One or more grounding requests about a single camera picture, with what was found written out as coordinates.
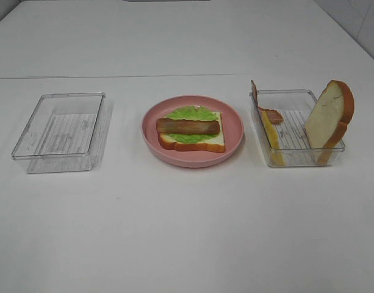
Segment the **pink round plate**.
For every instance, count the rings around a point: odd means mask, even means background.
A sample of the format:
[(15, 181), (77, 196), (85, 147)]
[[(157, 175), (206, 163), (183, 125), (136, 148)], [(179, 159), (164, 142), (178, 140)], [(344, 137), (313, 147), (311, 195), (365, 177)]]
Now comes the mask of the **pink round plate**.
[[(160, 146), (156, 132), (156, 120), (183, 106), (204, 106), (222, 114), (225, 152), (214, 153), (204, 150), (176, 151)], [(232, 156), (243, 138), (244, 126), (238, 112), (230, 105), (206, 96), (177, 96), (163, 100), (147, 111), (142, 120), (142, 135), (150, 152), (159, 159), (180, 167), (201, 168), (219, 164)]]

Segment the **left clear plastic tray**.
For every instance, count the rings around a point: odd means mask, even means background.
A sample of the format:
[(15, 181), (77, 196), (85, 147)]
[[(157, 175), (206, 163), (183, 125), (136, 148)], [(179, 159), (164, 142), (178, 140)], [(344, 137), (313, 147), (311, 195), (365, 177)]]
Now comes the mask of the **left clear plastic tray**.
[(104, 93), (42, 95), (11, 157), (27, 174), (89, 171), (104, 149)]

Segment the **bread slice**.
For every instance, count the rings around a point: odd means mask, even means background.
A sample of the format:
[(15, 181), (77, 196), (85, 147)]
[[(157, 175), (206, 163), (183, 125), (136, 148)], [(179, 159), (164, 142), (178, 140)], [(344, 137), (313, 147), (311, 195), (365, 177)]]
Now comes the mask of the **bread slice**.
[(304, 125), (309, 145), (317, 150), (316, 164), (327, 165), (354, 114), (354, 97), (342, 81), (328, 83)]
[(162, 148), (166, 150), (175, 150), (175, 151), (210, 151), (214, 153), (224, 153), (226, 150), (225, 147), (225, 138), (223, 134), (223, 127), (222, 127), (222, 114), (219, 111), (212, 111), (218, 112), (219, 116), (219, 124), (220, 124), (220, 133), (219, 136), (214, 137), (213, 139), (204, 140), (198, 143), (181, 143), (177, 142), (171, 138), (166, 138), (166, 133), (157, 133), (157, 138), (159, 144)]

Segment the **green lettuce leaf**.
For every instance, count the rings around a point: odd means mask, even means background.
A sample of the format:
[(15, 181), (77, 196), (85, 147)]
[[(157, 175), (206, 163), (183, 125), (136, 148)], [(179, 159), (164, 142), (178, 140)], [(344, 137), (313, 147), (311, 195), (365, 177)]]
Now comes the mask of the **green lettuce leaf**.
[[(166, 115), (167, 118), (180, 120), (201, 120), (201, 121), (219, 121), (220, 114), (212, 112), (203, 106), (185, 106), (175, 109), (173, 112)], [(198, 143), (204, 140), (213, 139), (219, 134), (165, 134), (166, 138), (171, 138), (181, 143)]]

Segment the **yellow cheese slice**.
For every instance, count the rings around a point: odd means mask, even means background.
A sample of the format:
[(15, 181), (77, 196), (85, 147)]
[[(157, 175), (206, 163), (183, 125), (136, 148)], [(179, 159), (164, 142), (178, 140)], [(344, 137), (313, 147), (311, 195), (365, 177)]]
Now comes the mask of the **yellow cheese slice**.
[[(262, 122), (264, 124), (264, 128), (268, 137), (268, 141), (270, 143), (270, 148), (272, 149), (279, 149), (279, 136), (276, 131), (276, 128), (270, 122), (266, 111), (262, 114)], [(281, 153), (275, 153), (273, 150), (270, 150), (270, 162), (273, 166), (276, 167), (283, 167), (285, 166), (285, 162)]]

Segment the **right clear plastic tray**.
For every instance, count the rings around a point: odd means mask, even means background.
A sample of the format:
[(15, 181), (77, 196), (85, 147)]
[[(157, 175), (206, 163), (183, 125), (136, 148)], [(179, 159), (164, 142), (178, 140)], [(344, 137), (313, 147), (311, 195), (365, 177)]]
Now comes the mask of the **right clear plastic tray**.
[[(333, 165), (345, 151), (343, 141), (333, 149), (311, 148), (304, 124), (317, 102), (313, 92), (296, 90), (257, 90), (250, 92), (252, 118), (262, 147), (265, 161), (270, 167), (317, 167)], [(274, 125), (278, 146), (272, 146), (264, 128), (262, 113), (258, 109), (277, 110), (283, 121)]]

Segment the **bacon strip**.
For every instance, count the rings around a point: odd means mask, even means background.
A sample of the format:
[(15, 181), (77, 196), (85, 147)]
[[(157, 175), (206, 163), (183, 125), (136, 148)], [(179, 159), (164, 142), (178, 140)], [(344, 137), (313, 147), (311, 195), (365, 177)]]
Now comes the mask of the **bacon strip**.
[(166, 134), (213, 135), (220, 133), (220, 124), (216, 120), (203, 121), (159, 118), (156, 121), (156, 130), (158, 133)]
[(251, 80), (251, 89), (252, 89), (252, 99), (253, 99), (253, 101), (254, 101), (254, 103), (255, 103), (258, 111), (259, 111), (260, 116), (262, 116), (263, 114), (266, 114), (267, 118), (268, 118), (268, 121), (271, 124), (273, 124), (273, 125), (281, 124), (284, 121), (284, 119), (283, 119), (282, 115), (277, 110), (266, 109), (266, 108), (263, 108), (263, 107), (259, 106), (257, 87), (256, 87), (256, 84), (253, 80)]

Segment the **clear plastic tray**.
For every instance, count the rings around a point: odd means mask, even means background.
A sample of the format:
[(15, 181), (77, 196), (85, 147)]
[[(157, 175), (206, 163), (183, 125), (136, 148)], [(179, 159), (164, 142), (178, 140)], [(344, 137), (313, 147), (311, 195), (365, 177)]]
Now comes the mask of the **clear plastic tray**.
[[(333, 165), (345, 151), (343, 141), (333, 149), (311, 148), (304, 124), (317, 102), (313, 92), (296, 90), (257, 90), (250, 92), (252, 118), (262, 147), (265, 161), (270, 167), (317, 167)], [(283, 121), (274, 125), (278, 146), (272, 146), (264, 128), (262, 113), (258, 109), (277, 110)]]
[(27, 174), (89, 171), (104, 149), (104, 93), (42, 95), (11, 157)]

